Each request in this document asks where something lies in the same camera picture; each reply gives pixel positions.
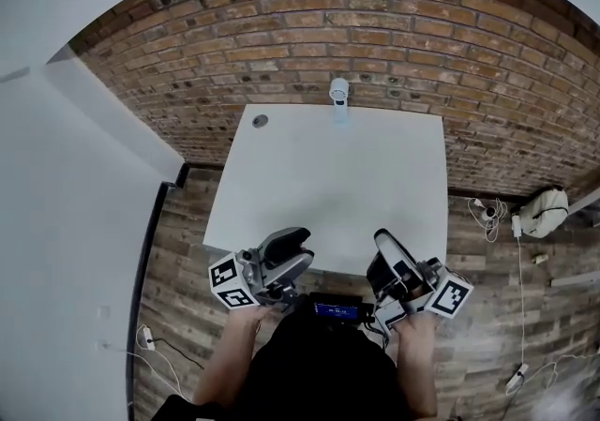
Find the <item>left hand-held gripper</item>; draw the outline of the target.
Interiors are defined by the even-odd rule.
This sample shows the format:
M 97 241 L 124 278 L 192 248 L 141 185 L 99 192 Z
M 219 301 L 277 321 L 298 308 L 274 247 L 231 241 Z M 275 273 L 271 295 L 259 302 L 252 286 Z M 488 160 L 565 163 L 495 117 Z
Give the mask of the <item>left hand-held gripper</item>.
M 229 310 L 289 306 L 297 297 L 293 281 L 312 264 L 303 251 L 310 230 L 291 227 L 269 235 L 258 249 L 232 252 L 209 267 L 212 294 Z

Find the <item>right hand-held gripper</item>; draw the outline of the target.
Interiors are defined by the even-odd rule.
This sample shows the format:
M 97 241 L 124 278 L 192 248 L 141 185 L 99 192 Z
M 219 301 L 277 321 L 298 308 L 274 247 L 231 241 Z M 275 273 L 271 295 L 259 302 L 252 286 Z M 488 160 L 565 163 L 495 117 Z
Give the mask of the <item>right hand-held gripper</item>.
M 386 229 L 379 229 L 374 241 L 379 253 L 367 269 L 367 280 L 380 300 L 374 318 L 384 333 L 408 315 L 424 311 L 455 318 L 473 291 L 466 278 L 437 258 L 416 263 Z

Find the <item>person's right forearm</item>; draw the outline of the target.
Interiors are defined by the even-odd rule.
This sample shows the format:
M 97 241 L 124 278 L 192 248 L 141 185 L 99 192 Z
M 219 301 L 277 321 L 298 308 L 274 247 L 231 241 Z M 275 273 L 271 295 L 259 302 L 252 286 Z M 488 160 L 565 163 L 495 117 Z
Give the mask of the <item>person's right forearm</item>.
M 413 421 L 435 421 L 438 415 L 434 373 L 436 323 L 434 314 L 423 311 L 393 325 L 398 336 L 398 384 Z

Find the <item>person's left forearm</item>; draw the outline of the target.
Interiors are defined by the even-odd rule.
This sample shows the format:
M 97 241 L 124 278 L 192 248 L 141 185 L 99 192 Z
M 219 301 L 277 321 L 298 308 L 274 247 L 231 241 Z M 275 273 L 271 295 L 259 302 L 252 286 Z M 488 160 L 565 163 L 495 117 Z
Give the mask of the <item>person's left forearm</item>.
M 229 312 L 194 392 L 195 404 L 214 402 L 224 408 L 233 406 L 248 375 L 261 322 L 270 311 L 267 307 L 245 307 Z

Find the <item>black device with blue screen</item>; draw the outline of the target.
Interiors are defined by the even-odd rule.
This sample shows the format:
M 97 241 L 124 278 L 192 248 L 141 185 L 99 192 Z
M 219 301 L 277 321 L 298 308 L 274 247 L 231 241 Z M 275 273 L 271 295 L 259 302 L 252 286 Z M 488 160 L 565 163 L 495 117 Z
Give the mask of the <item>black device with blue screen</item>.
M 375 321 L 374 305 L 358 295 L 311 293 L 308 300 L 314 314 L 321 318 L 352 325 Z

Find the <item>person's black clothing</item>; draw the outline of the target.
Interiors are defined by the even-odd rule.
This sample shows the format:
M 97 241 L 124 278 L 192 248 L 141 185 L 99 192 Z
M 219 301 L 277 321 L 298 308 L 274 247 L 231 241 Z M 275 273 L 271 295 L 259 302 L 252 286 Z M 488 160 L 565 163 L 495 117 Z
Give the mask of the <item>person's black clothing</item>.
M 170 396 L 151 421 L 411 421 L 397 368 L 344 324 L 297 311 L 254 355 L 230 407 Z

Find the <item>white fabric bag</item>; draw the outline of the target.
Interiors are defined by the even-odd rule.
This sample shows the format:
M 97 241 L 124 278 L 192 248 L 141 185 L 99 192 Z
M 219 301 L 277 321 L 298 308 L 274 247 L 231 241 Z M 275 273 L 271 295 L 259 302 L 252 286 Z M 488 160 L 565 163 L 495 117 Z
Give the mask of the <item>white fabric bag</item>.
M 515 215 L 522 234 L 544 238 L 562 225 L 569 215 L 566 191 L 559 186 L 542 188 L 517 208 Z

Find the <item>white plug block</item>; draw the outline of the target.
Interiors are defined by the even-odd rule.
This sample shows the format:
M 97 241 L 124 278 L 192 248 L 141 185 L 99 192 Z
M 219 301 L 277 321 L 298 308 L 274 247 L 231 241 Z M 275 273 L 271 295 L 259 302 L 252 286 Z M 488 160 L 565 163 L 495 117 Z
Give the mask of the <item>white plug block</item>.
M 528 371 L 529 366 L 526 363 L 522 363 L 516 372 L 512 375 L 509 381 L 506 383 L 505 395 L 510 396 L 514 394 L 524 383 L 525 374 Z

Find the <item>white metal frame table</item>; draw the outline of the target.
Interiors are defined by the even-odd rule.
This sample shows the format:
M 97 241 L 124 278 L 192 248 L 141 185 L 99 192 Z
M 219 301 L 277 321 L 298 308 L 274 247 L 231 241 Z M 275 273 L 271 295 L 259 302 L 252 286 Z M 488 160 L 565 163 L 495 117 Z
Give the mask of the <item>white metal frame table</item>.
M 568 208 L 570 216 L 580 212 L 587 215 L 588 223 L 592 228 L 600 228 L 600 187 L 572 203 Z M 577 285 L 591 285 L 598 282 L 600 282 L 600 270 L 566 278 L 553 278 L 550 281 L 550 286 L 553 288 L 564 288 Z

